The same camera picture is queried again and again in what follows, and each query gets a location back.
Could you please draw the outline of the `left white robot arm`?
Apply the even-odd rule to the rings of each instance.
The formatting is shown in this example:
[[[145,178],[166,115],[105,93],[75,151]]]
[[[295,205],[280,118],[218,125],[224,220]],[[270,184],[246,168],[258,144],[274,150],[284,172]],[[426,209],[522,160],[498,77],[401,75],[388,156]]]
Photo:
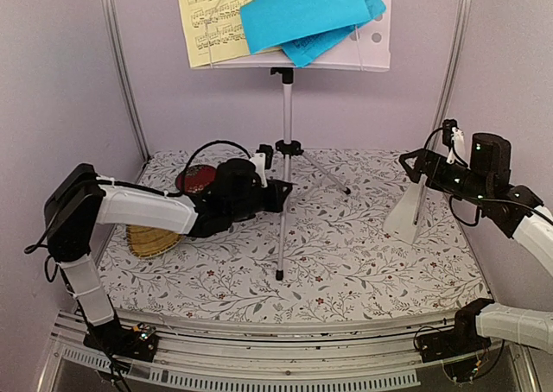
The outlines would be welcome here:
[[[79,164],[44,207],[42,241],[61,267],[73,298],[94,336],[110,352],[128,345],[128,333],[116,324],[116,312],[90,257],[96,224],[139,225],[204,238],[228,230],[259,212],[280,213],[291,183],[268,180],[264,166],[233,158],[220,164],[214,180],[200,193],[170,193],[124,184],[98,175],[90,164]]]

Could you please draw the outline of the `woven bamboo tray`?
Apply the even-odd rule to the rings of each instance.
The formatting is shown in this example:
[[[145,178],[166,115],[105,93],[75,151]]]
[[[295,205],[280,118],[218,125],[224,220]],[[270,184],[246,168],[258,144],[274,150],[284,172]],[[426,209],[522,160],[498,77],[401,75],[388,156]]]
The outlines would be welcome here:
[[[127,225],[126,240],[133,256],[148,259],[172,250],[182,240],[182,235],[158,228]]]

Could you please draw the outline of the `front aluminium rail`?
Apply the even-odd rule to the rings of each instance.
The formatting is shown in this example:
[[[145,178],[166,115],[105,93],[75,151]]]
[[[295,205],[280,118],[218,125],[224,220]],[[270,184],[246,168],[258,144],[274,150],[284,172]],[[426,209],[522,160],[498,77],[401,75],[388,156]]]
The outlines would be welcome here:
[[[424,362],[415,336],[440,333],[451,313],[340,323],[268,324],[120,311],[155,327],[152,362],[121,358],[131,391],[543,391],[531,350],[495,340],[481,372],[472,355]]]

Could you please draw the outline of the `red floral plate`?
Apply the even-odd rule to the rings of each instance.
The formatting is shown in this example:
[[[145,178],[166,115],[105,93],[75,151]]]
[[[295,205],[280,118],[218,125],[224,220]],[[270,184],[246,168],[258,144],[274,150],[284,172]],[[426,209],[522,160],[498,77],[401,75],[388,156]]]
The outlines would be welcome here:
[[[207,164],[192,165],[187,172],[180,172],[175,179],[175,186],[183,193],[201,193],[211,184],[216,175],[216,168]]]

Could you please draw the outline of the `yellow sheet music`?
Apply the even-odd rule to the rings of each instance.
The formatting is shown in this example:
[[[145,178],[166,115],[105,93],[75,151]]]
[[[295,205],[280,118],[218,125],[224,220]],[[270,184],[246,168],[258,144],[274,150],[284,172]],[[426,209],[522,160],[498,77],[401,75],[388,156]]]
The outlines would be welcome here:
[[[249,56],[240,9],[253,0],[178,0],[192,68]]]

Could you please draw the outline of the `right aluminium frame post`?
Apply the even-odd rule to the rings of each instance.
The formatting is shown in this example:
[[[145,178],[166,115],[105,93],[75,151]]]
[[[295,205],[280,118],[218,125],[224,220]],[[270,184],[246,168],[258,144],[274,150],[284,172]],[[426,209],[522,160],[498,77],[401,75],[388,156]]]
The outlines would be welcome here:
[[[442,122],[448,115],[448,108],[454,92],[455,79],[461,62],[461,54],[467,33],[471,5],[472,0],[458,0],[457,2],[457,11],[454,20],[454,30],[448,55],[448,62],[436,106],[434,120],[431,125],[431,131],[441,127]]]

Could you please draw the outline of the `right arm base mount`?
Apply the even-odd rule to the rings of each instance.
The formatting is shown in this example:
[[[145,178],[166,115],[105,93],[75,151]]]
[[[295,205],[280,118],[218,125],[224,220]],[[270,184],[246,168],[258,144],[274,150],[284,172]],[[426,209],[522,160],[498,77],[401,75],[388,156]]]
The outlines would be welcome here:
[[[490,373],[502,358],[505,349],[503,340],[496,358],[489,364],[487,355],[492,340],[477,333],[476,318],[487,306],[494,304],[491,299],[477,299],[459,309],[454,315],[452,328],[443,330],[433,326],[422,326],[413,337],[413,347],[424,363],[460,357],[473,353],[470,359],[444,364],[446,377],[455,384],[472,383]]]

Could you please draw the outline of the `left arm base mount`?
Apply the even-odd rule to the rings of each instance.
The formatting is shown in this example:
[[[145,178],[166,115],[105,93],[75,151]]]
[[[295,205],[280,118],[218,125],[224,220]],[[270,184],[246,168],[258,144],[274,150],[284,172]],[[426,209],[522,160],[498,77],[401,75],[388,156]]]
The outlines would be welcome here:
[[[119,356],[152,363],[159,337],[154,326],[140,322],[131,328],[121,325],[118,316],[94,326],[85,320],[87,334],[83,345],[102,351],[107,357]]]

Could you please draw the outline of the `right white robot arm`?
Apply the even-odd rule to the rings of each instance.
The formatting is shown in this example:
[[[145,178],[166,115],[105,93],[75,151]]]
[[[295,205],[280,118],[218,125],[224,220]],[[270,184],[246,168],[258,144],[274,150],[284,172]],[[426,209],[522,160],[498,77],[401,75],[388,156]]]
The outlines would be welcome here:
[[[441,191],[476,206],[505,234],[552,270],[552,214],[529,187],[510,184],[511,144],[491,133],[472,137],[470,162],[449,163],[429,149],[400,155],[399,162],[417,183],[426,180]],[[459,309],[451,329],[417,337],[423,361],[458,356],[487,348],[492,338],[552,351],[552,315],[477,299]]]

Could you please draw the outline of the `left aluminium frame post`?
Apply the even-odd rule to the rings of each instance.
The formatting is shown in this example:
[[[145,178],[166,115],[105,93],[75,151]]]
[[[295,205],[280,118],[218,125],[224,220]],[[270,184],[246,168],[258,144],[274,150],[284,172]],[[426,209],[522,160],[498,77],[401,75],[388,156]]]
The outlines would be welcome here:
[[[127,116],[130,119],[131,133],[135,139],[139,155],[141,156],[143,163],[145,163],[149,161],[151,155],[146,135],[144,133],[143,124],[138,114],[137,104],[130,82],[130,75],[126,59],[124,57],[124,46],[120,34],[116,3],[115,0],[101,0],[101,3],[114,64],[116,67],[116,73],[118,76],[118,82],[124,101],[124,107],[126,109]]]

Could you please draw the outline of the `blue paper sheet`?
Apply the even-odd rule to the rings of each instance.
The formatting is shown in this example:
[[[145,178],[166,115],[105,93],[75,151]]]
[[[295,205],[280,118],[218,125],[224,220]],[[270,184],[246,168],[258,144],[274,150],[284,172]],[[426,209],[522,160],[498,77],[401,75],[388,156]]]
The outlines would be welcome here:
[[[305,67],[385,12],[383,0],[253,0],[240,18],[251,54],[279,47]]]

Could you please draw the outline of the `white metronome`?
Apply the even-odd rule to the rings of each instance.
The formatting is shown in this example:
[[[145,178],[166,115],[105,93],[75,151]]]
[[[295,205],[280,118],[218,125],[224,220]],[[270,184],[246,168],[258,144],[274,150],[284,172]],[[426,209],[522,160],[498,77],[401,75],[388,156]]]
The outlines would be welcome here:
[[[427,189],[423,175],[418,183],[410,183],[383,223],[391,237],[413,244],[419,234]]]

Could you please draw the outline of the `aluminium frame post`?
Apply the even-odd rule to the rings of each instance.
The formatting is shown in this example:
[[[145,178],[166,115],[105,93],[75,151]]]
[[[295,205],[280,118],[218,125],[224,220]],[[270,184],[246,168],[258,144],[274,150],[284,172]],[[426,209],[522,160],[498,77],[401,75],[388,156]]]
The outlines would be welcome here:
[[[431,125],[431,131],[441,127],[442,122],[448,115],[448,108],[454,92],[455,79],[461,62],[461,54],[467,33],[471,5],[472,0],[458,0],[457,2],[457,11],[454,20],[454,30],[448,55],[448,62],[436,106],[434,120]]]
[[[124,101],[124,107],[126,109],[127,116],[130,119],[131,133],[135,139],[139,155],[141,156],[143,163],[145,163],[149,161],[151,155],[146,135],[144,133],[143,124],[138,114],[137,104],[130,82],[130,75],[126,59],[124,57],[124,46],[120,34],[116,3],[115,0],[101,0],[101,3],[114,64],[116,67],[116,73],[118,76],[118,82]]]

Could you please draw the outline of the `silver tripod music stand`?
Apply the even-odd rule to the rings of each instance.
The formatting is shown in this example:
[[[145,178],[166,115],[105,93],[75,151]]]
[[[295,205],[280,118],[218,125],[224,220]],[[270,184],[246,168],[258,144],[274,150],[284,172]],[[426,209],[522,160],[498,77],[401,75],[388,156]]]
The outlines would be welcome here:
[[[390,68],[391,0],[383,0],[386,12],[362,28],[355,30],[344,41],[319,56],[310,65],[315,69],[338,69],[361,72],[386,72]],[[279,47],[271,47],[257,54],[214,64],[215,68],[267,67],[271,74],[281,77],[283,86],[283,138],[276,149],[283,155],[283,180],[291,178],[291,160],[300,156],[323,176],[329,178],[345,195],[350,189],[326,170],[316,159],[304,152],[292,134],[292,87],[297,67]]]

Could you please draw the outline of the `floral table mat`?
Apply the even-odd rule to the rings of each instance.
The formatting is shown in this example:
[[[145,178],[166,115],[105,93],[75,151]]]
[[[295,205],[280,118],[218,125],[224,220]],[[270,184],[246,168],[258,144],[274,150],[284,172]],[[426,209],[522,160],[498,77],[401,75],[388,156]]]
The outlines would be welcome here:
[[[439,194],[428,192],[419,235],[383,227],[409,181],[390,150],[323,149],[340,192],[302,159],[292,163],[287,220],[260,214],[206,239],[182,239],[150,259],[118,226],[99,264],[115,307],[183,319],[330,323],[451,313],[488,289]]]

